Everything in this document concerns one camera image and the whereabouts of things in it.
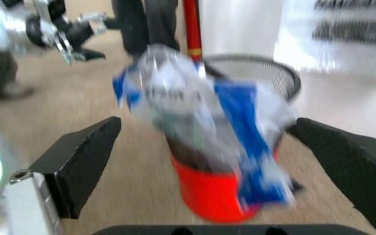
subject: red pole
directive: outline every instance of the red pole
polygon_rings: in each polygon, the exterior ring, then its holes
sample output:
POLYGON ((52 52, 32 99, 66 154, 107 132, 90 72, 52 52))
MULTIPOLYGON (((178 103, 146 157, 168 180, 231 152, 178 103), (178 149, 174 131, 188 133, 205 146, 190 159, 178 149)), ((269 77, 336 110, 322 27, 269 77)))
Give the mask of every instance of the red pole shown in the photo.
POLYGON ((200 17, 197 0, 183 0, 187 28, 188 55, 194 61, 202 59, 200 17))

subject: red container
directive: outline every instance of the red container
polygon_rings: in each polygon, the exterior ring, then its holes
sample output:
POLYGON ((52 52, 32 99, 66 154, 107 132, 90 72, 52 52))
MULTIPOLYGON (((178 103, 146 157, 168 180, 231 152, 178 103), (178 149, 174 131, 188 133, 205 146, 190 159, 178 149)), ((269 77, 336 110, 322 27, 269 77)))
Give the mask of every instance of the red container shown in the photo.
POLYGON ((172 157, 185 204, 198 216, 216 223, 237 223, 254 217, 259 209, 243 212, 237 199, 234 173, 206 173, 172 157))

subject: plastic bag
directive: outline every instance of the plastic bag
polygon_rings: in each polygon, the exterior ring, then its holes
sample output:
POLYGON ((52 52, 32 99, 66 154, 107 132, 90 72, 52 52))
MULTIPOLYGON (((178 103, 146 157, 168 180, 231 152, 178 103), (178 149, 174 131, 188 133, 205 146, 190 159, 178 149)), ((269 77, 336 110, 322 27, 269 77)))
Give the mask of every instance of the plastic bag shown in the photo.
POLYGON ((376 77, 376 0, 286 0, 274 58, 298 70, 376 77))
POLYGON ((132 114, 199 151, 211 171, 228 166, 237 173, 244 208, 293 201, 272 148, 294 117, 270 86, 207 79, 187 57, 153 45, 114 88, 132 114))

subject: beige carpet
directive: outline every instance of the beige carpet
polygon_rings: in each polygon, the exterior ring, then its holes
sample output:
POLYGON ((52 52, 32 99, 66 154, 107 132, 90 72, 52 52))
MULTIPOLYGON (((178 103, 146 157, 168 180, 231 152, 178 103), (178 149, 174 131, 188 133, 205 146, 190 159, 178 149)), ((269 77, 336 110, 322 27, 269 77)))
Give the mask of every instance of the beige carpet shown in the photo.
MULTIPOLYGON (((109 0, 69 0, 70 16, 107 11, 109 0)), ((181 9, 179 22, 182 25, 181 9)), ((178 37, 183 41, 183 27, 178 37)), ((120 224, 205 224, 184 205, 169 162, 163 135, 119 109, 111 81, 131 59, 118 32, 110 32, 88 45, 106 52, 108 59, 65 65, 51 52, 44 57, 20 58, 19 79, 35 87, 25 100, 0 102, 0 131, 29 163, 61 135, 83 129, 109 116, 122 118, 123 128, 105 172, 76 221, 64 220, 66 234, 85 235, 120 224)), ((266 208, 252 224, 330 223, 376 231, 339 192, 312 153, 288 137, 281 160, 306 191, 293 208, 266 208)))

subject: shoe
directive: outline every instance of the shoe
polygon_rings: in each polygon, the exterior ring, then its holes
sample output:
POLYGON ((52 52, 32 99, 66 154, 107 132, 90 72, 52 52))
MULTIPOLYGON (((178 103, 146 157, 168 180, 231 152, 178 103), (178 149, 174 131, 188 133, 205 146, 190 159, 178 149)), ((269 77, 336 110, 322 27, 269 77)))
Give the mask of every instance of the shoe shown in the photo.
POLYGON ((33 88, 28 86, 23 86, 16 81, 8 82, 0 90, 0 99, 18 99, 24 98, 33 94, 33 88))

